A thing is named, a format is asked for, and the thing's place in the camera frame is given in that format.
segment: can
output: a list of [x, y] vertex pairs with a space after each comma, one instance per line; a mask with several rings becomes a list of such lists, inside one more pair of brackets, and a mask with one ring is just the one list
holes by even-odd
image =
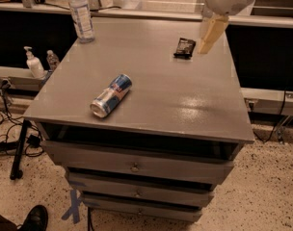
[[130, 78], [121, 74], [114, 79], [104, 92], [94, 99], [90, 108], [101, 118], [110, 114], [121, 102], [132, 86]]

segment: blue can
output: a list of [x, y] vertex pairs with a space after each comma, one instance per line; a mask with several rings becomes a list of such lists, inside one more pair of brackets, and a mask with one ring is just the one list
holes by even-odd
[[91, 110], [96, 116], [105, 117], [110, 114], [132, 86], [130, 78], [119, 75], [111, 82], [108, 89], [102, 92], [91, 104]]

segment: speckled floor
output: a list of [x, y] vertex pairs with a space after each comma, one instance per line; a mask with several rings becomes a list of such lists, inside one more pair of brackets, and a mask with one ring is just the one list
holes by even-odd
[[[3, 124], [0, 135], [10, 126], [10, 123]], [[272, 129], [261, 125], [253, 125], [253, 128], [263, 138], [267, 138]], [[19, 129], [12, 129], [10, 141], [18, 139]], [[284, 138], [285, 145], [279, 144], [275, 136], [267, 143], [256, 141], [253, 145], [246, 145], [235, 159], [234, 170], [215, 189], [215, 197], [203, 209], [203, 215], [196, 223], [93, 211], [94, 229], [292, 231], [293, 127], [286, 128]], [[11, 181], [12, 163], [13, 156], [0, 153], [0, 214], [20, 224], [33, 206], [42, 204], [49, 214], [47, 231], [87, 230], [87, 208], [83, 204], [79, 206], [78, 223], [73, 223], [72, 216], [62, 219], [71, 205], [71, 187], [61, 167], [54, 166], [46, 154], [37, 158], [23, 156], [20, 165], [23, 177]]]

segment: black shoe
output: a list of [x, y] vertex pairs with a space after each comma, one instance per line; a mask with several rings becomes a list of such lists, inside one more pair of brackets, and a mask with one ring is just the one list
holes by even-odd
[[34, 207], [24, 220], [19, 231], [45, 231], [48, 224], [48, 213], [44, 206]]

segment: bottle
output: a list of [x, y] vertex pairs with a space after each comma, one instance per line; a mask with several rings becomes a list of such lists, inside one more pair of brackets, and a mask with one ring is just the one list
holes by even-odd
[[33, 77], [36, 79], [42, 79], [45, 75], [45, 72], [41, 65], [40, 59], [35, 57], [33, 53], [30, 51], [32, 50], [32, 47], [24, 46], [24, 49], [27, 51], [27, 65], [30, 68]]
[[52, 50], [47, 51], [47, 61], [52, 71], [56, 70], [60, 63], [58, 56]]
[[93, 25], [88, 0], [69, 0], [71, 17], [80, 42], [94, 40]]

